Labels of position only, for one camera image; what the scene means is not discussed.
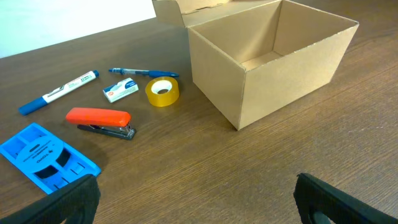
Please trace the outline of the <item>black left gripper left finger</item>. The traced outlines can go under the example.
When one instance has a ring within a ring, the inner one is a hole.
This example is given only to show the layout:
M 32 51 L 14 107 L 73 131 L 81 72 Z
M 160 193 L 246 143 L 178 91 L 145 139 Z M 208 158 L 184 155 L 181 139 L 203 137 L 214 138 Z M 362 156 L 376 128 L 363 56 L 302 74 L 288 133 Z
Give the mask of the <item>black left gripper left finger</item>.
M 96 177 L 86 174 L 7 217 L 1 224 L 92 224 L 100 201 Z

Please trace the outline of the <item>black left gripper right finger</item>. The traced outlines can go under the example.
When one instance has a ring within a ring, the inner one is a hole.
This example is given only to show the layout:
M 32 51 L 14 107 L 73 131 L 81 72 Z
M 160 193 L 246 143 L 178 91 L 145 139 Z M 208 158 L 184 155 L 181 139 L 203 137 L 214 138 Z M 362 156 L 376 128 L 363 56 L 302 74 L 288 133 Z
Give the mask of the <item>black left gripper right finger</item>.
M 396 218 L 308 173 L 297 176 L 294 199 L 304 224 L 397 224 Z

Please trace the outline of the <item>blue plastic tray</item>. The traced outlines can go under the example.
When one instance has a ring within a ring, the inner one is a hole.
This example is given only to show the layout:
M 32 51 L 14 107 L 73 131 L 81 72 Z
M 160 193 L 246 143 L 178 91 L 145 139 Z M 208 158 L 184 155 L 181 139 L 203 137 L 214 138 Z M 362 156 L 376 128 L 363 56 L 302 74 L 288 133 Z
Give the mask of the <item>blue plastic tray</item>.
M 46 194 L 101 173 L 93 161 L 37 123 L 4 142 L 1 154 Z

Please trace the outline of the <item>orange black stapler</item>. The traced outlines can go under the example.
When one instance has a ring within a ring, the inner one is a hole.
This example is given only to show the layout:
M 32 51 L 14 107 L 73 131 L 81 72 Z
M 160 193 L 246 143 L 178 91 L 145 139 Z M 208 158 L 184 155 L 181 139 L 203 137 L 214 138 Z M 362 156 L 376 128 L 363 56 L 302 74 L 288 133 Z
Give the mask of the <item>orange black stapler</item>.
M 114 138 L 131 140 L 136 130 L 131 127 L 131 115 L 125 111 L 99 108 L 72 108 L 65 119 L 78 129 Z

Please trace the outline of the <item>yellow clear tape roll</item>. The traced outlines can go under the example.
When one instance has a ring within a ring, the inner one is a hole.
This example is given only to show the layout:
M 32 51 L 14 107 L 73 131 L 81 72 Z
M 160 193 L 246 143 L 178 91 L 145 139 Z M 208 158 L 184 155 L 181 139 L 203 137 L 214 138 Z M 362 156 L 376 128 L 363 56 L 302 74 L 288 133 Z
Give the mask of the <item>yellow clear tape roll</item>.
M 145 89 L 149 103 L 156 107 L 165 107 L 175 103 L 180 91 L 178 82 L 171 77 L 159 77 L 151 80 Z

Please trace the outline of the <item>blue ballpoint pen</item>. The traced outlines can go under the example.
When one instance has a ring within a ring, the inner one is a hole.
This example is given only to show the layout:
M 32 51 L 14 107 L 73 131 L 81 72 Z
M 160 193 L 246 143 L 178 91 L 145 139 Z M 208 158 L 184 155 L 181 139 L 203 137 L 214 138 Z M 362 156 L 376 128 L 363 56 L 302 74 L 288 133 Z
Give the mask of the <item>blue ballpoint pen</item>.
M 119 73 L 121 75 L 130 74 L 130 75 L 142 75 L 151 78 L 159 78 L 159 77 L 172 77 L 178 78 L 179 74 L 174 72 L 165 72 L 159 70 L 136 70 L 129 68 L 110 68 L 108 70 L 111 73 Z

